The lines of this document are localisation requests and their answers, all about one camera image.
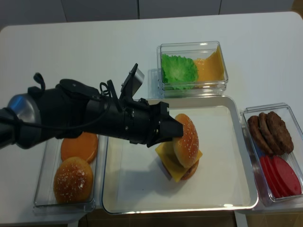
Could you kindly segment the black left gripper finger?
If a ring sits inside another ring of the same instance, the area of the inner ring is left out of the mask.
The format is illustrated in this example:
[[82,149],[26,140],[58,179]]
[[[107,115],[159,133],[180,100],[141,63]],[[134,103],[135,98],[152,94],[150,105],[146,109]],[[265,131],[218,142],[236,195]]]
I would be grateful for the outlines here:
[[173,138],[183,136],[183,124],[171,116],[160,120],[158,142],[172,141]]

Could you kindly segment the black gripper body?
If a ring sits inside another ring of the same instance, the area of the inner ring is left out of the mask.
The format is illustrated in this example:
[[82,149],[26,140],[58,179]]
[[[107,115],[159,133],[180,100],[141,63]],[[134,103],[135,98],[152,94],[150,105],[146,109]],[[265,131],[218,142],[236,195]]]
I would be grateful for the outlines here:
[[145,99],[121,103],[118,111],[113,100],[89,101],[86,107],[87,132],[128,140],[151,147],[169,141],[169,104],[151,105]]

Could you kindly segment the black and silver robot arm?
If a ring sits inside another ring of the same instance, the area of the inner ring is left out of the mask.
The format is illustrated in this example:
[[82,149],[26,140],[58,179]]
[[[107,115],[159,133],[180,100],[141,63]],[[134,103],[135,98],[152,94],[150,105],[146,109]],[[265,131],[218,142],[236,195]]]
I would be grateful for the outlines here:
[[83,132],[155,144],[183,136],[183,126],[169,114],[169,105],[133,100],[136,85],[127,79],[117,96],[112,81],[99,89],[63,79],[53,89],[30,87],[12,97],[0,111],[0,145],[29,149],[52,138],[74,139]]

